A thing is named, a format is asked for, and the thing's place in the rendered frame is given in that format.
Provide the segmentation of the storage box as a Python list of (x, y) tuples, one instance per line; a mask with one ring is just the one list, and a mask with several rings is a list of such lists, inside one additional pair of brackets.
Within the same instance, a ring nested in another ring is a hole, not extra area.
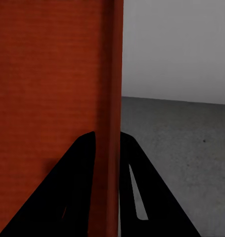
[(118, 237), (124, 0), (0, 0), (0, 233), (95, 132), (87, 237)]

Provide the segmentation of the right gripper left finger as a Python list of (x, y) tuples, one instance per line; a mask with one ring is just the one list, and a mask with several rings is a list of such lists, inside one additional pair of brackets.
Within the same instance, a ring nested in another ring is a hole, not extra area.
[(0, 237), (87, 237), (95, 132), (78, 137)]

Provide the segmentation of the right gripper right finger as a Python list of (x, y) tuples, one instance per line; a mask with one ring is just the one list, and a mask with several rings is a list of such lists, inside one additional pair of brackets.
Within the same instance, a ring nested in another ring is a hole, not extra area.
[[(131, 165), (148, 220), (137, 218)], [(121, 237), (201, 237), (136, 139), (120, 133)]]

